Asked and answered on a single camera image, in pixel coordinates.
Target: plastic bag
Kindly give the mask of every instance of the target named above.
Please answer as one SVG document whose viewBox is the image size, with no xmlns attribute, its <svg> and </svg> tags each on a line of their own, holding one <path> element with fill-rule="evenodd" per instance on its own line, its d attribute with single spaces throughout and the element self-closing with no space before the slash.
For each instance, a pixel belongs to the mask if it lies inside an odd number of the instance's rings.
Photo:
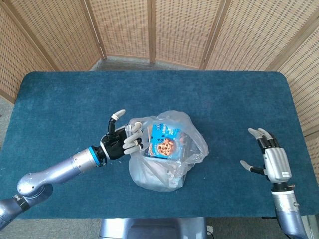
<svg viewBox="0 0 319 239">
<path fill-rule="evenodd" d="M 166 111 L 157 117 L 132 119 L 142 123 L 142 151 L 131 154 L 133 181 L 146 189 L 171 192 L 183 186 L 187 172 L 208 155 L 202 135 L 184 112 Z"/>
</svg>

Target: woven panel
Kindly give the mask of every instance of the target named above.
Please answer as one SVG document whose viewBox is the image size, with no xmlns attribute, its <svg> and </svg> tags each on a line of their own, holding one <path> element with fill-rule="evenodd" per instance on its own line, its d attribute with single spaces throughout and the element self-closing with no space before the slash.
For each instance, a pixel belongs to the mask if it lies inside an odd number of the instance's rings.
<svg viewBox="0 0 319 239">
<path fill-rule="evenodd" d="M 234 0 L 207 69 L 265 70 L 314 13 L 319 0 Z"/>
<path fill-rule="evenodd" d="M 16 99 L 25 74 L 50 69 L 0 7 L 0 89 Z"/>
<path fill-rule="evenodd" d="M 319 125 L 319 28 L 279 69 L 288 79 L 303 131 Z"/>
<path fill-rule="evenodd" d="M 157 59 L 199 67 L 219 2 L 157 0 Z"/>
<path fill-rule="evenodd" d="M 99 50 L 79 0 L 12 0 L 60 70 L 88 70 Z"/>
<path fill-rule="evenodd" d="M 147 0 L 89 0 L 108 55 L 149 57 Z"/>
<path fill-rule="evenodd" d="M 319 183 L 319 137 L 306 140 L 306 144 Z"/>
</svg>

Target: floor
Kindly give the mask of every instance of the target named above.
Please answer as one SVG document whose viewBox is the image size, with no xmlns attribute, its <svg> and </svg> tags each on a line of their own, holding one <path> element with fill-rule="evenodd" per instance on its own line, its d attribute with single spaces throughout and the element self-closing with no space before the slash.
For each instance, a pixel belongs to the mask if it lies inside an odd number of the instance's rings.
<svg viewBox="0 0 319 239">
<path fill-rule="evenodd" d="M 191 70 L 167 63 L 150 64 L 148 59 L 109 57 L 93 71 L 107 70 Z M 12 112 L 12 105 L 0 97 L 0 148 Z M 215 239 L 286 239 L 276 220 L 261 218 L 209 218 Z M 15 220 L 0 232 L 0 239 L 97 239 L 99 219 Z"/>
</svg>

